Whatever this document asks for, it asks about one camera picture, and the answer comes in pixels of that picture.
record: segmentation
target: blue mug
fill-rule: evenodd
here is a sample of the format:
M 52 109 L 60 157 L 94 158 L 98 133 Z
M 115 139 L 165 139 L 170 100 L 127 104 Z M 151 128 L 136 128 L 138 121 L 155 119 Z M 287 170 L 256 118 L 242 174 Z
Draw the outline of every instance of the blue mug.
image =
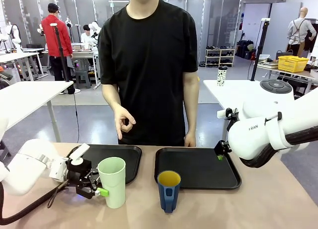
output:
M 165 213 L 172 213 L 177 206 L 181 177 L 177 172 L 166 170 L 157 179 L 161 208 Z

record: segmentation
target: black t-shirt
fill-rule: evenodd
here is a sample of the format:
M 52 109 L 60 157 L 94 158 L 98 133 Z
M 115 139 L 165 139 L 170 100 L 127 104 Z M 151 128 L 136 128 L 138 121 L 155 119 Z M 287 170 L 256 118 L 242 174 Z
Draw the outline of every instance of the black t-shirt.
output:
M 185 136 L 183 72 L 197 71 L 197 35 L 189 13 L 160 0 L 133 19 L 121 9 L 98 40 L 102 84 L 117 84 L 121 105 L 136 124 L 123 141 L 169 146 Z

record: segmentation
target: cap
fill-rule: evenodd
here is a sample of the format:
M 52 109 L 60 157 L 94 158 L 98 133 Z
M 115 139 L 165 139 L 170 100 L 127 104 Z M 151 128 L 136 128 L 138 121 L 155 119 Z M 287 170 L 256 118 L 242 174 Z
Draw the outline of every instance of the cap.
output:
M 58 7 L 58 5 L 55 4 L 55 3 L 49 3 L 49 5 L 48 5 L 48 11 L 49 11 L 50 13 L 55 13 L 56 11 L 59 11 L 59 7 Z

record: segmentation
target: yellow basket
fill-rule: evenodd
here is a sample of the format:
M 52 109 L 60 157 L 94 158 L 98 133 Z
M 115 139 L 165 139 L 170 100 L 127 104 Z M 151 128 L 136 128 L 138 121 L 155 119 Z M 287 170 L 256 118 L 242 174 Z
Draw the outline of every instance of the yellow basket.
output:
M 292 73 L 303 71 L 309 61 L 309 59 L 297 56 L 280 56 L 278 59 L 278 69 Z

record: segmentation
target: mint green tumbler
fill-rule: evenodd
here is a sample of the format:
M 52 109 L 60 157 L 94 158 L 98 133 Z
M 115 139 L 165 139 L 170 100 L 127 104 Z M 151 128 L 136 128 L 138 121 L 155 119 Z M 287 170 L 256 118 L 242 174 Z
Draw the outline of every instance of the mint green tumbler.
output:
M 122 158 L 110 157 L 102 160 L 97 170 L 104 189 L 108 190 L 106 204 L 110 208 L 120 208 L 126 200 L 126 163 Z

